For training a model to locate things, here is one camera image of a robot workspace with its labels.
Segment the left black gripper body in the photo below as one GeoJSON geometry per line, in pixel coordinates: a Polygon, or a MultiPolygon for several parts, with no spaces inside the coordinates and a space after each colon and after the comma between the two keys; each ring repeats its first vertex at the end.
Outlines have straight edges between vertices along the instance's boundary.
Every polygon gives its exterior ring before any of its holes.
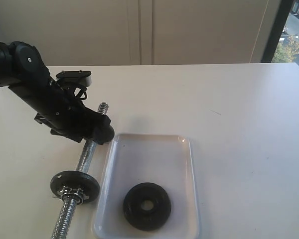
{"type": "Polygon", "coordinates": [[[95,112],[84,106],[87,87],[77,82],[49,82],[41,90],[40,107],[34,120],[51,129],[52,135],[76,142],[91,139],[95,112]]]}

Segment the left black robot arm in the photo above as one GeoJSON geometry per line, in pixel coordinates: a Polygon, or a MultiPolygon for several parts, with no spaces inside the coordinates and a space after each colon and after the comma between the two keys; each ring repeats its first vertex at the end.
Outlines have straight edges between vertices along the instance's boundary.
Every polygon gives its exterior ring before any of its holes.
{"type": "Polygon", "coordinates": [[[52,135],[75,142],[104,144],[114,137],[104,108],[94,111],[87,99],[91,71],[62,71],[53,79],[38,50],[24,42],[0,42],[0,87],[13,93],[36,111],[35,121],[52,135]]]}

